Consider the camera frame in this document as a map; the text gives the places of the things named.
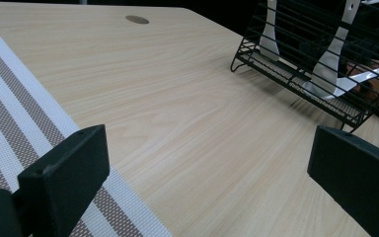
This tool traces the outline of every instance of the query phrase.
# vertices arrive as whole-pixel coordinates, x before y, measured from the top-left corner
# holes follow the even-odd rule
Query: wooden table
[[[149,24],[135,24],[126,16]],[[175,236],[367,236],[307,174],[340,123],[258,72],[187,9],[0,3],[0,36]],[[379,147],[379,118],[354,134]]]

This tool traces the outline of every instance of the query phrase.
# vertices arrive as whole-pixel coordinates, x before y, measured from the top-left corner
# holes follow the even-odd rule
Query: black object
[[[268,10],[266,0],[260,0],[230,69],[234,72],[240,66],[248,65],[354,131],[379,110],[379,92],[374,91],[375,98],[368,100],[360,98],[353,90],[327,100],[303,85],[308,82],[319,87],[311,81],[313,69],[328,49],[338,27],[349,29],[341,54],[337,55],[340,59],[336,72],[339,78],[348,76],[348,65],[350,68],[368,66],[371,60],[379,60],[379,7],[361,3],[353,24],[349,25],[341,20],[345,1],[332,4],[317,0],[278,0],[274,28],[280,60],[272,61],[263,57],[260,51]],[[379,82],[379,77],[372,80]]]
[[[69,236],[109,172],[105,126],[73,133],[0,190],[0,236]]]
[[[371,236],[379,236],[379,148],[318,126],[307,172]]]

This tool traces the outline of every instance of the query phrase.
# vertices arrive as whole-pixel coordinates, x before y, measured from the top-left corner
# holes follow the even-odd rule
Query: light wood tabletop
[[[368,236],[306,171],[316,126],[341,123],[231,72],[242,36],[181,8],[2,2],[0,36],[80,127],[106,125],[174,236]],[[379,118],[354,134],[379,147]]]

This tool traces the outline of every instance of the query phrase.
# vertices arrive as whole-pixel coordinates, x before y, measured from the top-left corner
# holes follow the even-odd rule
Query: placemat
[[[0,38],[0,188],[16,191],[17,175],[78,129]],[[71,236],[171,236],[171,233],[111,168]]]

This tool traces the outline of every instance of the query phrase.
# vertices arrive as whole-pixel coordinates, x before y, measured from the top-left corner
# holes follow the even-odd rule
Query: dark background
[[[266,0],[197,1],[197,0],[88,0],[89,5],[182,7],[197,12],[211,21],[244,35],[257,4]],[[343,12],[345,0],[304,0],[330,12]],[[11,2],[78,4],[79,0],[14,0]]]

